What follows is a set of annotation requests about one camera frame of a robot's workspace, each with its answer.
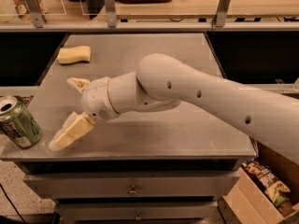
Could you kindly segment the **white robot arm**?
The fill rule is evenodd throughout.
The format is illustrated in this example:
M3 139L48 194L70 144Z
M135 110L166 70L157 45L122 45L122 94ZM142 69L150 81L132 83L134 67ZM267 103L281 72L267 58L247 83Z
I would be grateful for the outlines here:
M72 113L49 148L62 150L86 135L97 120L130 111L196 105L293 162L299 160L299 100L215 77L162 53L145 56L137 70L94 81L69 78L81 94L82 114Z

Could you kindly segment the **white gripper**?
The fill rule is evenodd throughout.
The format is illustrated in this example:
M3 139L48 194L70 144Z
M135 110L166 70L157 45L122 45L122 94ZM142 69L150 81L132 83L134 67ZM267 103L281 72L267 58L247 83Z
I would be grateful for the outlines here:
M116 119L120 115L114 110L109 100L108 77L99 78L92 82L85 78L70 77L66 82L82 94L81 106L84 112L81 114L73 112L68 116L62 129L53 136L49 143L49 148L54 151L69 147L80 137L90 132L96 119L108 121Z

